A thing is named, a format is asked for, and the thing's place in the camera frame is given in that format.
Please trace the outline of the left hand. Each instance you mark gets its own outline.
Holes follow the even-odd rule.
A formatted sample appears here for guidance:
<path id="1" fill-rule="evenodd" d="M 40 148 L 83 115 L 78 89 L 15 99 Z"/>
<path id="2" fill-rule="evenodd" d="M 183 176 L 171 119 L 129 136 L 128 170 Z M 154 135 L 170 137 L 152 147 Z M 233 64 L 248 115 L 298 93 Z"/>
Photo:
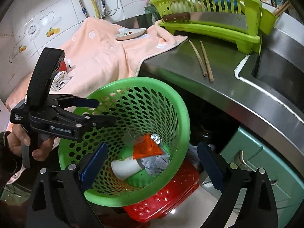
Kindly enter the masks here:
<path id="1" fill-rule="evenodd" d="M 54 137 L 50 137 L 42 142 L 42 144 L 38 146 L 38 149 L 32 152 L 33 158 L 40 162 L 46 160 L 53 149 L 54 140 Z M 19 157 L 21 156 L 22 144 L 29 146 L 31 142 L 26 131 L 18 124 L 13 125 L 11 133 L 7 136 L 7 141 L 10 151 Z"/>

